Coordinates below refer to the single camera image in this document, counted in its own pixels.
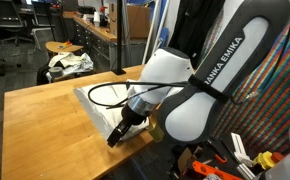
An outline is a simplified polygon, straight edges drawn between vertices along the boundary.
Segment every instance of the white cloth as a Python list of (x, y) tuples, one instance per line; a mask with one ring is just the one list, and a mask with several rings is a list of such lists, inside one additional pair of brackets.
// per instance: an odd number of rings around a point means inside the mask
[[(96, 85), (90, 85), (80, 88), (80, 91), (88, 99), (88, 91)], [(125, 85), (115, 85), (115, 86), (104, 86), (95, 89), (91, 92), (90, 97), (101, 104), (114, 105), (118, 102), (124, 100), (127, 97), (128, 91)], [(99, 106), (94, 103), (92, 104), (92, 109), (96, 109), (97, 113), (100, 113), (105, 126), (109, 126), (113, 130), (122, 120), (121, 111), (122, 108), (106, 109), (104, 106)], [(129, 131), (122, 137), (122, 140), (128, 139), (136, 134), (138, 134), (143, 129), (147, 128), (149, 125), (148, 120), (143, 122), (138, 126), (132, 126)]]
[(63, 66), (66, 68), (68, 66), (73, 66), (76, 64), (81, 64), (82, 63), (83, 58), (81, 56), (75, 56), (73, 53), (71, 52), (59, 52), (58, 55), (54, 56), (48, 66), (49, 67), (54, 67), (55, 64), (60, 61)]

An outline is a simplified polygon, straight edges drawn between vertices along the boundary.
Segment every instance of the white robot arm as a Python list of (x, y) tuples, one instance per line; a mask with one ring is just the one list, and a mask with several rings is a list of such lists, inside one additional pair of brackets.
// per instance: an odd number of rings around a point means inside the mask
[[(170, 48), (154, 53), (139, 82), (188, 83), (168, 97), (169, 89), (162, 88), (129, 100), (122, 110), (122, 122), (108, 139), (110, 146), (159, 103), (158, 123), (165, 134), (180, 143), (207, 138), (222, 105), (265, 59), (290, 22), (290, 0), (227, 0), (224, 17), (221, 35), (194, 74), (185, 54)], [(147, 88), (135, 86), (132, 92)]]

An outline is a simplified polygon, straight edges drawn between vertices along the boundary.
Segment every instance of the colorful striped fabric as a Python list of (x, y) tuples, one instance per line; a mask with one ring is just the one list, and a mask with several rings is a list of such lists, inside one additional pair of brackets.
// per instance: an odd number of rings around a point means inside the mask
[(257, 90), (262, 90), (261, 94), (240, 106), (228, 102), (218, 116), (214, 137), (235, 132), (255, 152), (290, 152), (290, 40), (278, 68), (272, 73), (288, 28), (277, 38), (264, 62), (233, 95), (238, 101)]

